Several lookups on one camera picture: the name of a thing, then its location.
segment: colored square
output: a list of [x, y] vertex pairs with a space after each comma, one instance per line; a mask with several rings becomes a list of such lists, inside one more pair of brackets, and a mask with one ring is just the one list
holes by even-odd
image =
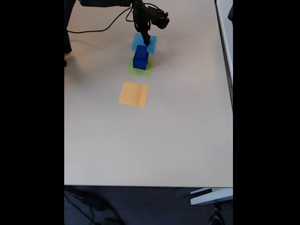
[[[150, 44], [147, 46], [147, 52], [152, 54], [155, 52], [156, 40], [157, 40], [157, 36], [150, 35]], [[135, 38], [133, 40], [131, 50], [135, 51], [138, 45], [146, 46], [144, 44], [142, 35], [140, 33], [135, 33]]]
[[124, 81], [119, 103], [145, 107], [148, 85]]
[[148, 58], [146, 70], [134, 68], [133, 67], [133, 58], [134, 58], [134, 55], [131, 55], [129, 63], [128, 63], [127, 73], [139, 75], [139, 76], [151, 76], [154, 58], [153, 57]]

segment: blue block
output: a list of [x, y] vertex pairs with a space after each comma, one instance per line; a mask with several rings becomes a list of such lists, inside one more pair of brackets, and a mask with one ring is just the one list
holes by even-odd
[[138, 45], [135, 51], [135, 59], [145, 61], [148, 57], [147, 46]]
[[147, 47], [138, 45], [133, 58], [133, 67], [145, 70], [148, 63], [148, 56]]
[[[147, 52], [152, 53], [152, 54], [154, 53], [156, 40], [157, 40], [157, 36], [150, 35], [150, 44], [147, 47]], [[133, 40], [131, 50], [135, 51], [138, 45], [146, 46], [144, 44], [142, 35], [140, 33], [135, 33], [135, 38]]]

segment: black object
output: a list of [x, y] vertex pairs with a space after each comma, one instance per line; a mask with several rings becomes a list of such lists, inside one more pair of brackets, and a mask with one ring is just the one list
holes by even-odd
[[[64, 52], [70, 53], [72, 51], [70, 40], [68, 36], [67, 26], [69, 23], [69, 19], [71, 16], [71, 12], [73, 6], [75, 4], [75, 0], [64, 0]], [[112, 7], [112, 6], [122, 6], [129, 7], [132, 4], [133, 16], [135, 29], [137, 32], [140, 32], [144, 43], [149, 45], [149, 36], [148, 30], [150, 30], [150, 23], [158, 26], [160, 29], [164, 29], [169, 23], [168, 13], [165, 13], [163, 10], [157, 8], [147, 8], [142, 0], [80, 0], [80, 4], [82, 6], [88, 7]], [[88, 32], [100, 32], [104, 30], [91, 30]]]
[[230, 9], [229, 15], [228, 15], [228, 19], [232, 22], [233, 24], [233, 6]]
[[170, 21], [170, 19], [167, 18], [169, 14], [150, 6], [148, 7], [148, 9], [150, 13], [151, 23], [153, 25], [156, 25], [160, 29], [164, 29]]
[[133, 21], [135, 23], [136, 31], [141, 33], [144, 44], [148, 46], [150, 44], [148, 35], [148, 31], [151, 27], [150, 14], [142, 0], [136, 0], [133, 3]]
[[[109, 204], [108, 201], [100, 198], [99, 196], [93, 195], [92, 193], [81, 191], [74, 186], [64, 186], [65, 191], [71, 193], [73, 197], [76, 199], [79, 199], [81, 203], [89, 206], [90, 208], [94, 208], [96, 210], [110, 210], [114, 216], [119, 221], [119, 224], [117, 225], [124, 225], [122, 218], [119, 216], [118, 212]], [[73, 205], [75, 208], [77, 208], [78, 211], [80, 211], [86, 218], [88, 218], [91, 222], [94, 222], [94, 214], [91, 210], [91, 213], [93, 214], [93, 218], [90, 218], [88, 215], [86, 215], [78, 206], [76, 206], [73, 202], [70, 201], [70, 199], [66, 196], [65, 198]]]

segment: table surface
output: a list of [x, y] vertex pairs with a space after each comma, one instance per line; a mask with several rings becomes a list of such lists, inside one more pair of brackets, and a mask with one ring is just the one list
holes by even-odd
[[[69, 34], [65, 185], [233, 187], [233, 110], [213, 0], [152, 0], [169, 13], [150, 77], [127, 74], [134, 24]], [[82, 7], [68, 30], [100, 30], [125, 8]], [[149, 86], [146, 107], [119, 104], [124, 81]]]

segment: black cable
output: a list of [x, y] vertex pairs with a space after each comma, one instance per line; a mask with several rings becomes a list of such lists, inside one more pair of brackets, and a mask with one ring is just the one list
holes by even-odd
[[95, 221], [92, 220], [88, 215], [86, 215], [86, 214], [85, 214], [85, 213], [84, 213], [77, 205], [75, 205], [73, 202], [71, 202], [71, 200], [66, 196], [66, 194], [64, 194], [64, 195], [65, 195], [67, 201], [68, 201], [71, 205], [73, 205], [78, 211], [80, 211], [87, 219], [89, 219], [89, 221], [91, 221], [91, 222], [93, 222], [94, 224], [96, 224]]
[[112, 23], [104, 30], [86, 30], [86, 31], [69, 31], [67, 30], [67, 32], [69, 33], [74, 33], [74, 34], [82, 34], [82, 33], [88, 33], [88, 32], [102, 32], [102, 31], [106, 31], [108, 28], [111, 27], [111, 25], [123, 14], [125, 13], [127, 10], [132, 9], [132, 7], [129, 7], [127, 9], [125, 9], [123, 12], [121, 12], [113, 21]]
[[133, 20], [128, 20], [128, 19], [127, 19], [128, 16], [129, 16], [129, 14], [131, 13], [132, 9], [133, 9], [133, 6], [131, 7], [131, 10], [129, 11], [129, 13], [128, 13], [127, 16], [126, 16], [126, 21], [127, 21], [127, 22], [133, 22]]
[[164, 11], [161, 10], [160, 8], [158, 8], [156, 5], [153, 5], [153, 4], [151, 4], [151, 3], [145, 3], [145, 5], [151, 5], [151, 6], [154, 6], [155, 8], [157, 8], [158, 10], [160, 10], [162, 13], [164, 13]]

